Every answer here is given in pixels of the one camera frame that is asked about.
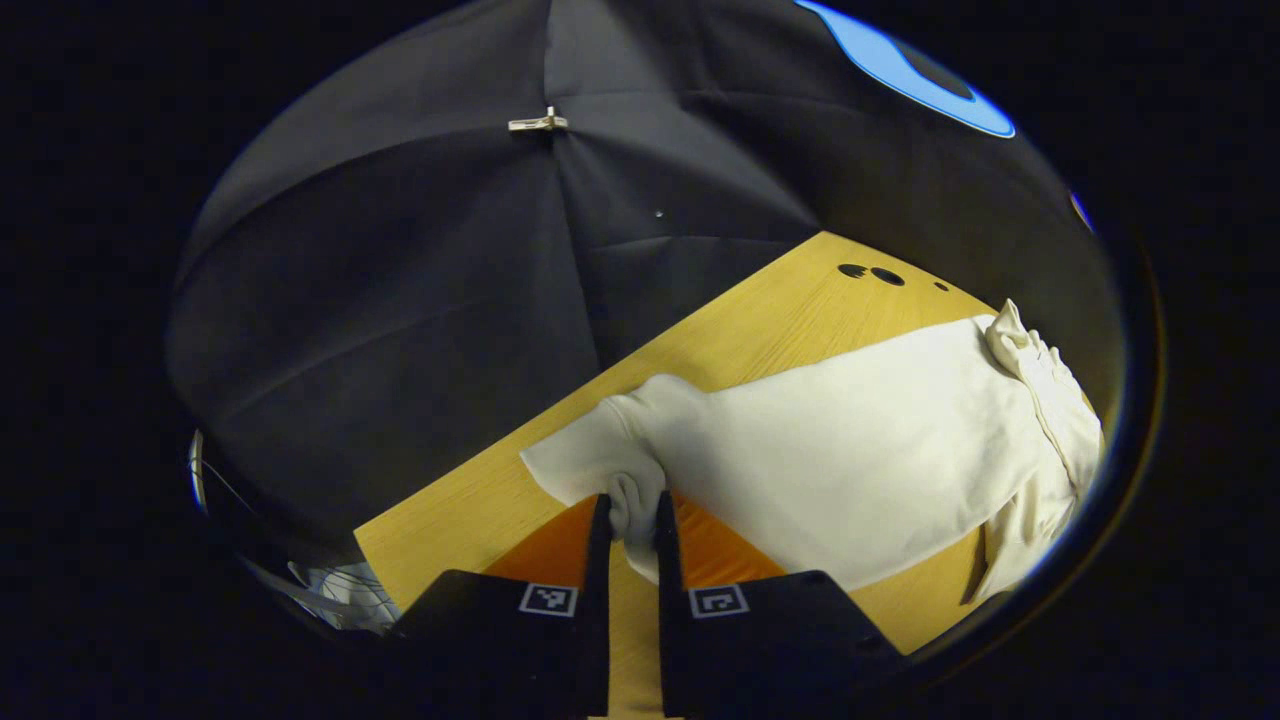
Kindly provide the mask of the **black backdrop cloth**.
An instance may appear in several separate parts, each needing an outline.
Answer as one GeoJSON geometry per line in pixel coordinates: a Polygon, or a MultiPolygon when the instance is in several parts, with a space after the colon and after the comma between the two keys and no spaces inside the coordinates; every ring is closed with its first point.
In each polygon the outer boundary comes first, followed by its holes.
{"type": "Polygon", "coordinates": [[[815,0],[467,0],[293,101],[180,260],[166,369],[289,542],[355,529],[820,232],[1016,304],[1103,437],[1108,252],[974,87],[815,0]],[[508,122],[568,119],[556,132],[508,122]]]}

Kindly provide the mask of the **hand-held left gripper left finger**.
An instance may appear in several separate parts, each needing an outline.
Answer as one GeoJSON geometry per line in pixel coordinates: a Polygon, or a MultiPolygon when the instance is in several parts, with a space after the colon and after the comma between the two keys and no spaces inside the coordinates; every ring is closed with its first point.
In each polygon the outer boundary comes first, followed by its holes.
{"type": "Polygon", "coordinates": [[[611,498],[591,495],[481,571],[443,571],[385,638],[415,715],[605,715],[612,541],[611,498]]]}

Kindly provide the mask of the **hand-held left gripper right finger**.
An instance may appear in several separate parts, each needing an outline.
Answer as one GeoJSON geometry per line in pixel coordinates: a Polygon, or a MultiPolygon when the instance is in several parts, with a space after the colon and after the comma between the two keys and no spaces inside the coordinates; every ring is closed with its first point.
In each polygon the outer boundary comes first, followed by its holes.
{"type": "Polygon", "coordinates": [[[655,553],[668,717],[849,719],[905,667],[828,574],[777,568],[669,491],[655,553]]]}

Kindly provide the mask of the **white sweatshirt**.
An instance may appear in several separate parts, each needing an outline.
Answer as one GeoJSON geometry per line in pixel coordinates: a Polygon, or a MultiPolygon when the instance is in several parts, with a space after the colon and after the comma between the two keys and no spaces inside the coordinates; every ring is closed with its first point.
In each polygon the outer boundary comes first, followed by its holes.
{"type": "Polygon", "coordinates": [[[1071,370],[1007,301],[722,391],[658,374],[520,456],[562,503],[611,496],[626,557],[650,582],[667,491],[785,571],[822,570],[846,591],[982,529],[982,602],[1041,564],[1103,455],[1071,370]]]}

